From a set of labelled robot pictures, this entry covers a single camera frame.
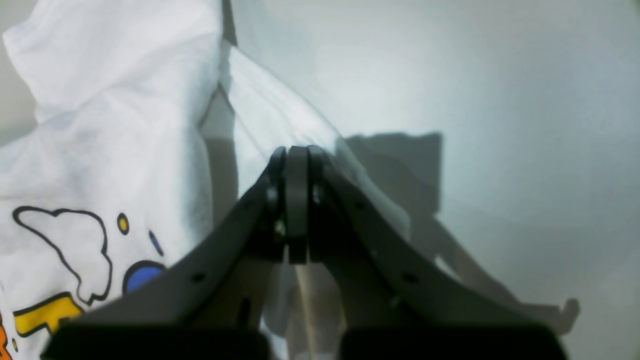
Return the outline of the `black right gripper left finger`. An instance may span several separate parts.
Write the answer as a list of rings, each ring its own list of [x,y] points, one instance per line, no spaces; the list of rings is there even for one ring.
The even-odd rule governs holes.
[[[284,255],[287,150],[207,239],[162,275],[62,326],[44,360],[268,360],[259,330],[272,267]]]

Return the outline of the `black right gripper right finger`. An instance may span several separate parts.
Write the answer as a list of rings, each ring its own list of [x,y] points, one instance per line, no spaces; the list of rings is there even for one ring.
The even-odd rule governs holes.
[[[564,360],[542,323],[423,259],[319,146],[287,153],[290,264],[320,263],[342,297],[340,360]]]

